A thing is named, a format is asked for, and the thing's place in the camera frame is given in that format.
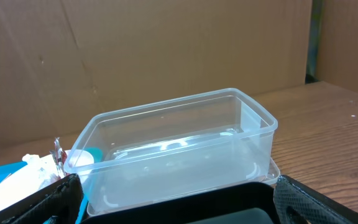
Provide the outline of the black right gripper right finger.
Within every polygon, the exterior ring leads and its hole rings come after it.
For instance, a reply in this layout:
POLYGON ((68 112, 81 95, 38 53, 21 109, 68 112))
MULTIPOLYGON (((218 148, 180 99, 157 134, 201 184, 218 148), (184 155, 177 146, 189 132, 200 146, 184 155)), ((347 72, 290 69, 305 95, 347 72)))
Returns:
POLYGON ((358 224, 358 213, 287 175, 277 179, 273 201, 281 223, 358 224))

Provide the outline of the red snack wrapper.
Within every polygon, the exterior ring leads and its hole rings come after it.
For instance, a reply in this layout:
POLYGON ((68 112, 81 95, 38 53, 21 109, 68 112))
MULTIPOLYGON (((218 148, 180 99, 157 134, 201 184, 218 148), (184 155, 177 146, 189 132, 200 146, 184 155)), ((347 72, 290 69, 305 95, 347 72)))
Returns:
POLYGON ((50 154, 52 155, 52 159, 57 168, 58 176, 60 178, 64 178, 65 176, 67 176, 67 173, 64 170, 64 163, 67 159, 67 154, 62 149, 59 138, 55 138, 53 143, 54 143, 54 149, 50 150, 50 154))

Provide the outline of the white tissue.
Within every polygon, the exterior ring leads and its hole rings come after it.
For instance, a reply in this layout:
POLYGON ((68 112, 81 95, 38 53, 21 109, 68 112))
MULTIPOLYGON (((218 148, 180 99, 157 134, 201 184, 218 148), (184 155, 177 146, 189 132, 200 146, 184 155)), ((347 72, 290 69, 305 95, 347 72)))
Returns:
POLYGON ((40 157, 36 154, 26 154, 22 160, 27 163, 31 179, 38 190, 60 179, 52 155, 40 157))

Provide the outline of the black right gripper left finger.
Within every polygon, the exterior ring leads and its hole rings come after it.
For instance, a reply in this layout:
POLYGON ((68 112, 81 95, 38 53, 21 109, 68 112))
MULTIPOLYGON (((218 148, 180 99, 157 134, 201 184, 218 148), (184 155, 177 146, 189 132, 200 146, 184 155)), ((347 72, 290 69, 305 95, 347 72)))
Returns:
POLYGON ((70 174, 1 210, 0 224, 75 224, 82 200, 80 178, 70 174))

